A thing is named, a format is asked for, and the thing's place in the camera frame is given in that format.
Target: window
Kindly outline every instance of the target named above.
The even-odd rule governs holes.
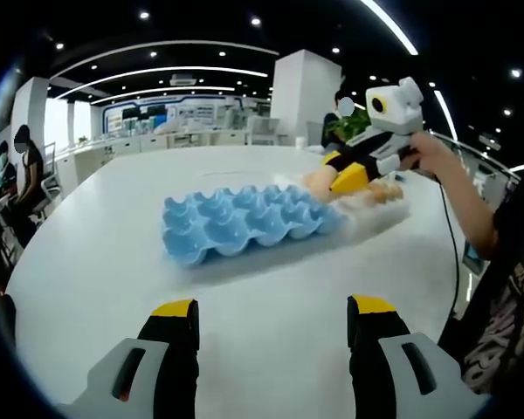
[[[56,151],[68,148],[68,102],[47,99],[45,105],[45,146],[56,143]]]
[[[89,102],[75,102],[73,109],[73,140],[86,137],[91,140],[91,105]]]

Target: ceiling light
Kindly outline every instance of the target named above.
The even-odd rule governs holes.
[[[98,85],[99,83],[105,83],[107,81],[111,81],[115,79],[122,79],[125,77],[135,76],[138,74],[146,74],[149,72],[176,72],[176,71],[196,71],[196,70],[206,70],[206,71],[213,71],[213,72],[236,72],[238,74],[247,74],[249,76],[268,77],[268,75],[264,72],[251,72],[250,70],[240,70],[238,68],[228,68],[228,67],[208,67],[204,65],[181,65],[181,66],[175,66],[175,67],[156,67],[156,68],[148,68],[145,70],[135,70],[133,72],[124,72],[122,74],[116,74],[114,76],[105,77],[104,79],[98,79],[95,81],[91,81],[89,83],[85,83],[84,85],[74,87],[72,90],[69,90],[66,93],[62,93],[54,99],[62,99],[70,93],[77,92],[78,90],[85,89],[86,87],[89,87],[89,86]]]
[[[92,103],[92,105],[105,102],[107,100],[113,100],[113,99],[120,99],[120,98],[126,98],[127,96],[134,96],[135,94],[146,94],[146,93],[160,93],[160,92],[173,92],[173,91],[179,91],[179,90],[189,90],[189,86],[176,86],[176,87],[158,87],[156,89],[147,89],[147,90],[139,90],[137,92],[128,92],[128,93],[121,93],[114,96],[110,96],[108,98],[99,99]],[[195,89],[200,90],[223,90],[227,92],[233,92],[235,90],[235,87],[214,87],[214,86],[196,86]]]
[[[435,96],[437,96],[438,104],[440,105],[440,107],[443,109],[443,112],[445,113],[446,122],[448,122],[448,127],[451,129],[452,139],[455,141],[458,141],[458,135],[456,134],[456,128],[454,127],[454,122],[452,121],[451,113],[448,110],[448,106],[446,105],[443,94],[439,90],[436,90]]]
[[[411,55],[418,55],[418,52],[416,50],[416,47],[413,46],[410,39],[406,36],[405,33],[403,33],[402,29],[397,25],[394,20],[392,20],[392,17],[388,16],[388,14],[374,2],[374,0],[361,0],[361,3],[365,4],[373,13],[376,14],[376,16],[383,21],[386,26],[388,26],[388,29],[394,33],[396,38],[402,43],[402,45],[405,47],[407,52],[409,52]]]
[[[520,172],[521,170],[524,170],[524,164],[521,164],[520,166],[516,166],[514,168],[510,168],[509,171],[511,172]]]

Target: green plant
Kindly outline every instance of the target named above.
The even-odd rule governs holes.
[[[356,109],[351,116],[328,124],[326,134],[328,135],[334,132],[338,137],[347,142],[362,133],[369,125],[369,115],[363,110]]]

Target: black cable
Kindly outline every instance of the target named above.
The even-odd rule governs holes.
[[[454,232],[452,231],[451,219],[448,217],[448,208],[446,206],[445,192],[443,191],[443,185],[441,184],[438,178],[438,187],[440,188],[440,195],[443,197],[443,205],[445,206],[446,222],[448,223],[448,228],[451,231],[452,247],[454,248],[454,262],[456,264],[456,289],[454,290],[454,300],[452,301],[451,310],[448,313],[448,319],[454,314],[454,307],[456,306],[456,301],[458,300],[458,294],[460,289],[460,263],[458,257],[458,249],[456,247],[456,240],[454,239]]]

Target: person's hand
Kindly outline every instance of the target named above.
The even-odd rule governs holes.
[[[413,134],[410,145],[414,154],[402,160],[400,170],[408,170],[419,162],[420,169],[436,174],[453,156],[452,151],[441,140],[423,132]]]

